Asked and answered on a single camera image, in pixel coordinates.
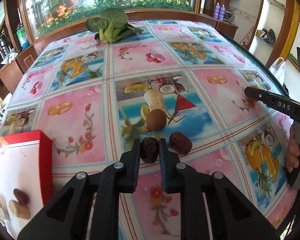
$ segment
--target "finger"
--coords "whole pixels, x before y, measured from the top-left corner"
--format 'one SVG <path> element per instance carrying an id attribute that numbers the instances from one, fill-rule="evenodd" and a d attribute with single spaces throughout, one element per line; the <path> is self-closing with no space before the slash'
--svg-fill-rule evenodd
<path id="1" fill-rule="evenodd" d="M 293 167 L 290 163 L 287 162 L 287 170 L 290 173 L 293 170 Z"/>
<path id="2" fill-rule="evenodd" d="M 299 166 L 299 160 L 293 154 L 289 154 L 287 156 L 287 162 L 294 168 L 297 168 Z"/>
<path id="3" fill-rule="evenodd" d="M 294 125 L 290 126 L 290 137 L 294 137 L 294 134 L 296 133 L 296 130 L 294 129 Z"/>
<path id="4" fill-rule="evenodd" d="M 296 157 L 298 157 L 300 154 L 299 146 L 296 143 L 294 137 L 291 136 L 289 138 L 289 143 L 288 143 L 288 152 L 295 155 Z"/>

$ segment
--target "red flower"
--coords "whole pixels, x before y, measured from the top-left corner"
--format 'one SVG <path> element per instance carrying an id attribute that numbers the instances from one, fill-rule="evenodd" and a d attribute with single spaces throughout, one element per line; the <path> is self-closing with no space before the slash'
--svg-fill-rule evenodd
<path id="1" fill-rule="evenodd" d="M 160 189 L 159 187 L 154 187 L 151 189 L 150 195 L 153 198 L 161 198 L 162 197 L 162 189 Z"/>
<path id="2" fill-rule="evenodd" d="M 164 202 L 165 202 L 166 204 L 168 204 L 171 200 L 172 200 L 172 197 L 167 197 L 167 198 L 164 200 Z"/>
<path id="3" fill-rule="evenodd" d="M 170 209 L 170 214 L 172 216 L 177 216 L 177 215 L 179 215 L 179 212 L 177 210 L 175 210 L 175 209 Z"/>
<path id="4" fill-rule="evenodd" d="M 86 142 L 86 143 L 84 144 L 84 148 L 85 148 L 87 151 L 91 150 L 92 147 L 93 147 L 93 143 L 92 143 L 91 141 L 88 141 L 88 142 Z"/>
<path id="5" fill-rule="evenodd" d="M 87 112 L 89 112 L 90 108 L 91 108 L 91 104 L 88 104 L 85 109 L 86 109 Z"/>
<path id="6" fill-rule="evenodd" d="M 92 137 L 92 133 L 86 132 L 86 134 L 84 135 L 84 137 L 85 137 L 87 140 L 89 140 L 89 139 L 91 139 L 91 137 Z"/>

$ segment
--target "green leafy vegetable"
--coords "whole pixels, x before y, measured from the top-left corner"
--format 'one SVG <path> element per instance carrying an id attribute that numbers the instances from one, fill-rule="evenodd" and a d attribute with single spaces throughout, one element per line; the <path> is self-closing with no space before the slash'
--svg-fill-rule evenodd
<path id="1" fill-rule="evenodd" d="M 87 20 L 86 27 L 91 32 L 99 32 L 96 35 L 105 43 L 114 43 L 120 39 L 142 33 L 140 28 L 133 27 L 127 23 L 128 16 L 118 8 L 108 8 L 100 13 L 99 18 Z"/>

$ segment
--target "plastic bottle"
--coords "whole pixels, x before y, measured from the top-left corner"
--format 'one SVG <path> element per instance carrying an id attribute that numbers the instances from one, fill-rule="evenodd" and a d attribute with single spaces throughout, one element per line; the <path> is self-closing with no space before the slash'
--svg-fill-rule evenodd
<path id="1" fill-rule="evenodd" d="M 26 31 L 25 31 L 25 29 L 23 27 L 23 24 L 21 22 L 17 26 L 17 36 L 18 36 L 18 39 L 20 41 L 20 45 L 23 49 L 26 49 L 30 46 Z"/>
<path id="2" fill-rule="evenodd" d="M 220 11 L 219 11 L 219 15 L 218 15 L 218 20 L 219 20 L 219 21 L 222 21 L 222 20 L 223 20 L 223 17 L 225 16 L 225 13 L 226 13 L 226 8 L 225 8 L 225 5 L 223 5 L 223 6 L 220 8 Z"/>
<path id="3" fill-rule="evenodd" d="M 219 11 L 220 11 L 220 4 L 217 3 L 217 4 L 214 6 L 214 11 L 213 11 L 213 17 L 214 17 L 215 19 L 218 19 Z"/>

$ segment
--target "white plastic bag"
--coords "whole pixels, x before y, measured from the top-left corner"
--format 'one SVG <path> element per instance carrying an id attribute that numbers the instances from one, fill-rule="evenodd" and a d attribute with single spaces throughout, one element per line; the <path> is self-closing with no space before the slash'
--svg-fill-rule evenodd
<path id="1" fill-rule="evenodd" d="M 286 62 L 282 57 L 277 58 L 269 68 L 269 71 L 275 76 L 281 85 L 283 85 L 285 69 Z"/>

